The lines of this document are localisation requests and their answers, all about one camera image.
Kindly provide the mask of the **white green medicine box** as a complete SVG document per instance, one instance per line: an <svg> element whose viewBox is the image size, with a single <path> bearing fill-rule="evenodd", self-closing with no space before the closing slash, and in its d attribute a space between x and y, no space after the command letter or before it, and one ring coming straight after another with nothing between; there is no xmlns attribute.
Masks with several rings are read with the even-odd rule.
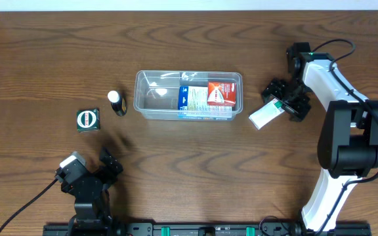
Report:
<svg viewBox="0 0 378 236"><path fill-rule="evenodd" d="M267 125L269 122L271 122L271 120L275 119L284 112L282 106L283 103L277 98L274 98L265 104L261 109L252 113L249 116L249 120L258 130L260 130L263 128L263 126Z"/></svg>

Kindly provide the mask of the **green Zam-Buk ointment box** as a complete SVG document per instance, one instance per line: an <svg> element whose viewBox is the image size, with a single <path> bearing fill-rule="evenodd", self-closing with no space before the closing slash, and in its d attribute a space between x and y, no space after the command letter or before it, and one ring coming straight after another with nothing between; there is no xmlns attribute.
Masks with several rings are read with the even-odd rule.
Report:
<svg viewBox="0 0 378 236"><path fill-rule="evenodd" d="M100 114L97 108L79 110L76 113L78 132L90 132L100 130Z"/></svg>

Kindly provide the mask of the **red white medicine box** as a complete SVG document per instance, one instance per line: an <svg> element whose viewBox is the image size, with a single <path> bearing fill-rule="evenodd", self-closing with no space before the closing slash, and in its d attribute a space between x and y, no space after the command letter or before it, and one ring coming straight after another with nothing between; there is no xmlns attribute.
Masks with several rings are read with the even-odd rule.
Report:
<svg viewBox="0 0 378 236"><path fill-rule="evenodd" d="M207 104L210 106L236 105L236 83L208 82Z"/></svg>

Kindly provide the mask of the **dark bottle white cap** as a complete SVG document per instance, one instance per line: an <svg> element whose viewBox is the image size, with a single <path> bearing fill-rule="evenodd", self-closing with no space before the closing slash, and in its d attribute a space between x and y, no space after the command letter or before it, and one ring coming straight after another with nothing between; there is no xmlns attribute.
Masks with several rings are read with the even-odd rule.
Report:
<svg viewBox="0 0 378 236"><path fill-rule="evenodd" d="M111 90L108 93L108 99L116 115L122 117L127 113L127 103L117 90Z"/></svg>

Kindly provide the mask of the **blue fever patch box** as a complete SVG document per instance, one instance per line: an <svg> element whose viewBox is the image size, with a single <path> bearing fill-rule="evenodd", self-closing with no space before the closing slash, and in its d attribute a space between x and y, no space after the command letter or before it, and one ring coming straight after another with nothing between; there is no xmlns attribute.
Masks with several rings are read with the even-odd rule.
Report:
<svg viewBox="0 0 378 236"><path fill-rule="evenodd" d="M207 104L207 87L181 86L178 96L178 118L190 120L227 121L232 118L232 108Z"/></svg>

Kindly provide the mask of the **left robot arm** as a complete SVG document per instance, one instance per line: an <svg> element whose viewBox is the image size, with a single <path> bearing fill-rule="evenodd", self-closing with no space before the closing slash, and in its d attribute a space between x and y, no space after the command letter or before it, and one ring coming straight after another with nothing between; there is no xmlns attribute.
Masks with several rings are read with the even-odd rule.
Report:
<svg viewBox="0 0 378 236"><path fill-rule="evenodd" d="M75 151L56 170L55 178L61 183L61 191L75 197L75 216L68 224L68 235L88 231L103 235L125 233L123 224L111 214L108 192L123 167L105 147L100 150L99 161L102 165L90 172L84 158Z"/></svg>

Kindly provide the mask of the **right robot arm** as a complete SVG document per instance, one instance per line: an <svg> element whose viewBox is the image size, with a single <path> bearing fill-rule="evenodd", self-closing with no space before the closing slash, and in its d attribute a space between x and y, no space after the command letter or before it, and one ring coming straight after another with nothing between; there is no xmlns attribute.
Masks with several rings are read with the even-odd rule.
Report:
<svg viewBox="0 0 378 236"><path fill-rule="evenodd" d="M287 63L290 82L271 80L262 99L296 122L311 109L309 92L326 111L317 146L320 176L290 234L362 234L363 228L338 226L336 219L355 186L378 178L378 100L359 93L328 53L289 49Z"/></svg>

